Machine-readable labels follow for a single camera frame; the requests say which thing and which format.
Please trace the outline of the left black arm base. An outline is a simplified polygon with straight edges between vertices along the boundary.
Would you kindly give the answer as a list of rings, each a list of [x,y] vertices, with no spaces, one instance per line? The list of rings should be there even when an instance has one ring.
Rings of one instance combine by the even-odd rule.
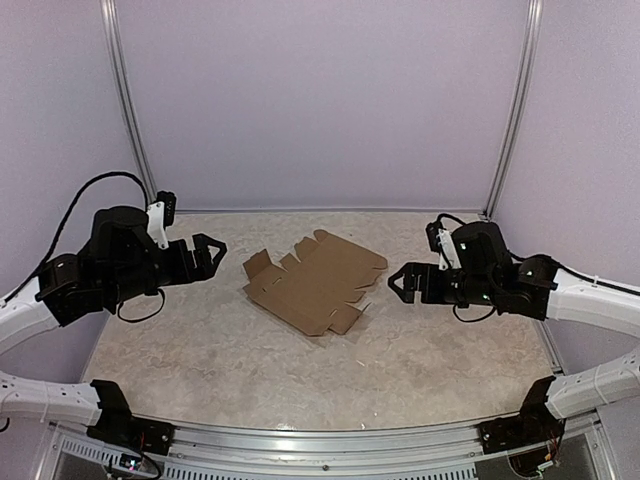
[[[168,454],[176,429],[173,424],[135,416],[113,381],[93,380],[90,386],[98,395],[100,410],[97,423],[87,428],[90,438],[132,451]]]

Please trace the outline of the brown cardboard box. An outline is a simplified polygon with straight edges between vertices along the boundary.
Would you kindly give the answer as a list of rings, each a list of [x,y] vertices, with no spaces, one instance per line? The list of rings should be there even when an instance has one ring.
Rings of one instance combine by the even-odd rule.
[[[318,229],[275,264],[267,250],[243,264],[248,298],[308,337],[346,334],[356,307],[388,268],[382,255]]]

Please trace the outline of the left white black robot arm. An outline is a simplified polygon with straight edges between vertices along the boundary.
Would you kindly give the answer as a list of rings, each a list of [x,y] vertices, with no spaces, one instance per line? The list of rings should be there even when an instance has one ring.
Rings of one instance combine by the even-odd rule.
[[[118,314],[139,296],[165,295],[168,286],[213,278],[227,253],[224,242],[206,234],[170,241],[164,205],[147,210],[117,206],[99,210],[91,236],[76,254],[45,261],[15,296],[1,301],[1,350],[94,313]],[[121,445],[140,434],[137,418],[119,386],[110,381],[63,384],[1,376],[5,418],[66,421],[102,430]]]

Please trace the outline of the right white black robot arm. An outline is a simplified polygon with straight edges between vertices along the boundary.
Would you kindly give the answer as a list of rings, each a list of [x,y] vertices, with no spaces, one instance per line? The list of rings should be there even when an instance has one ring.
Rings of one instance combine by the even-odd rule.
[[[494,222],[461,222],[449,231],[440,219],[426,236],[437,263],[408,262],[388,279],[405,304],[449,305],[454,312],[486,306],[490,314],[513,314],[544,322],[569,321],[637,337],[639,290],[579,273],[558,260],[520,257],[506,246]],[[513,419],[511,433],[535,442],[551,422],[639,394],[639,351],[582,372],[536,381]]]

